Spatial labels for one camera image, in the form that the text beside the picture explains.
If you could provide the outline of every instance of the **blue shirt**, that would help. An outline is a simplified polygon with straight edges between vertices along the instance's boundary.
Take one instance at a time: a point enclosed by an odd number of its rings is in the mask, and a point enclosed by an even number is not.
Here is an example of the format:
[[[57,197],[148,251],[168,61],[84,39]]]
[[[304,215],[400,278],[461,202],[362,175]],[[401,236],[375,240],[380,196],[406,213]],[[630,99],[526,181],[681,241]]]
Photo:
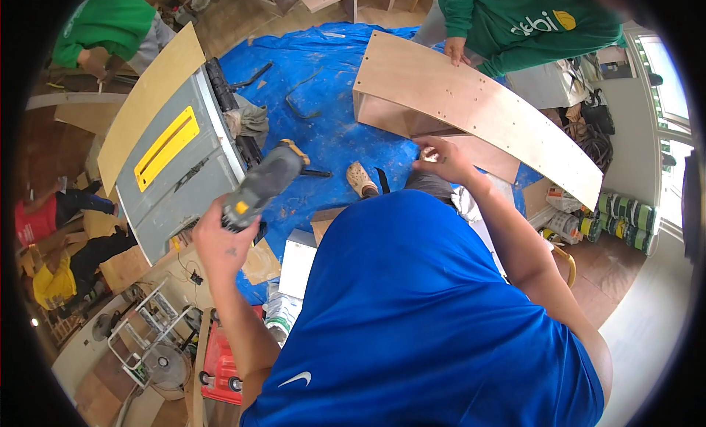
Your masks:
[[[402,190],[328,228],[241,425],[576,427],[603,406],[567,326],[505,283],[452,208]]]

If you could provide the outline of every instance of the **table saw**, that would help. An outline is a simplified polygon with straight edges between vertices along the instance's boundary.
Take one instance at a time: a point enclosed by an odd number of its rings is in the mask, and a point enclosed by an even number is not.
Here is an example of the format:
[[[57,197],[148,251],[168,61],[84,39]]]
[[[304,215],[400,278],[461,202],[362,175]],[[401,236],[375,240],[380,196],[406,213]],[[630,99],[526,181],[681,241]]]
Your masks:
[[[115,189],[150,266],[262,160],[253,138],[231,137],[223,113],[237,108],[218,60],[207,61],[154,116],[121,168]]]

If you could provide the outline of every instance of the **black strap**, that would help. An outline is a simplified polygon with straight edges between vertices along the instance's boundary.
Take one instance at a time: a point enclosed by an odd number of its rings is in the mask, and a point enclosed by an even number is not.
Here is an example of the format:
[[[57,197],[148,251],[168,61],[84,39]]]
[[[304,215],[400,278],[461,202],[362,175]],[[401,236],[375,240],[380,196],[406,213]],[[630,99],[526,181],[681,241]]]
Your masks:
[[[389,193],[390,186],[388,185],[388,177],[385,175],[382,168],[375,167],[375,169],[378,170],[378,177],[380,178],[380,186],[383,187],[383,194]]]

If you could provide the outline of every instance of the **beige crocs shoe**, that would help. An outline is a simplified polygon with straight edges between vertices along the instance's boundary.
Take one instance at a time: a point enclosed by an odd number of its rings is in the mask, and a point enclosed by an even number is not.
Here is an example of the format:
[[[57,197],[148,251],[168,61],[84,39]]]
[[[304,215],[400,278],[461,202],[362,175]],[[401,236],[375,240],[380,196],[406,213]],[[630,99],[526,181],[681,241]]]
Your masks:
[[[379,193],[375,182],[370,179],[368,172],[365,171],[365,168],[363,168],[358,161],[353,162],[348,167],[348,170],[346,171],[346,179],[348,179],[348,183],[361,197],[363,197],[363,192],[366,191],[367,188],[372,188],[375,190],[375,193]]]

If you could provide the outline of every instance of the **nike swoosh logo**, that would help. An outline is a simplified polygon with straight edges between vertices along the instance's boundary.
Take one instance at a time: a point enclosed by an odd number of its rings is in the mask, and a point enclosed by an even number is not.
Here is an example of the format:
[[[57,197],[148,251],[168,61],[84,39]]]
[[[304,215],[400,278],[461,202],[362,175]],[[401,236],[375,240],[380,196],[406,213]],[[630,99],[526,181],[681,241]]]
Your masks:
[[[309,372],[302,372],[302,373],[297,373],[295,376],[291,377],[290,379],[286,380],[282,384],[278,385],[277,387],[282,387],[285,384],[289,384],[292,381],[300,380],[300,379],[305,379],[306,380],[306,385],[309,385],[309,381],[311,381],[311,374]]]

